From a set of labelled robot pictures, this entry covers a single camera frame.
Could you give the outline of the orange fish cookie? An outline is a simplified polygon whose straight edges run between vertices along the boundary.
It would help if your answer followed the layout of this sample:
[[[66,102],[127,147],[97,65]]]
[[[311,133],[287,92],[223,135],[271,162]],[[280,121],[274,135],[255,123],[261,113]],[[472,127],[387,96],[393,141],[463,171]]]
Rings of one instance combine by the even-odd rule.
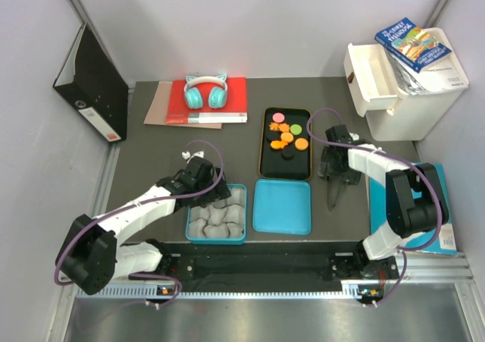
[[[281,140],[273,140],[270,143],[271,148],[274,150],[284,149],[287,145],[288,143],[282,142]]]

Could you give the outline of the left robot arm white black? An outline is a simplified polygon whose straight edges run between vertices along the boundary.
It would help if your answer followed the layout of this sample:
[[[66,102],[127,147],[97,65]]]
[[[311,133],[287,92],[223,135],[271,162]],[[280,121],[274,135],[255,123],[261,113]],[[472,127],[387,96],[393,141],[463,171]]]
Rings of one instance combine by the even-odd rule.
[[[206,206],[231,195],[221,168],[199,156],[172,177],[164,177],[144,194],[103,215],[77,217],[55,261],[84,293],[100,292],[112,280],[149,273],[167,277],[172,261],[155,240],[128,245],[134,234],[150,224],[187,207]]]

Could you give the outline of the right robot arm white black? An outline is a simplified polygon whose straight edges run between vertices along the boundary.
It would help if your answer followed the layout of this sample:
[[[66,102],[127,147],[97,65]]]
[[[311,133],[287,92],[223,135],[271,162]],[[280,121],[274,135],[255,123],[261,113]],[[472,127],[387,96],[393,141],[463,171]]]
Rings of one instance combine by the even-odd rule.
[[[449,209],[435,165],[398,160],[369,142],[354,139],[343,124],[326,130],[326,137],[319,176],[329,189],[339,186],[334,199],[327,197],[328,209],[334,209],[344,189],[359,184],[363,174],[385,190],[384,221],[356,244],[352,260],[341,268],[344,275],[355,272],[371,278],[381,269],[381,261],[398,248],[448,223]]]

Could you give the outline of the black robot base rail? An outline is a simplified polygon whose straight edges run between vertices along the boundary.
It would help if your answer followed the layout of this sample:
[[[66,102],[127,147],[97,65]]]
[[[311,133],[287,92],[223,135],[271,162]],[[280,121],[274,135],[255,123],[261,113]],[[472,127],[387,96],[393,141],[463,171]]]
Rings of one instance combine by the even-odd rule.
[[[355,264],[355,241],[265,241],[238,246],[163,243],[157,275],[179,280],[185,292],[337,291],[345,281],[380,289],[398,278],[395,259]]]

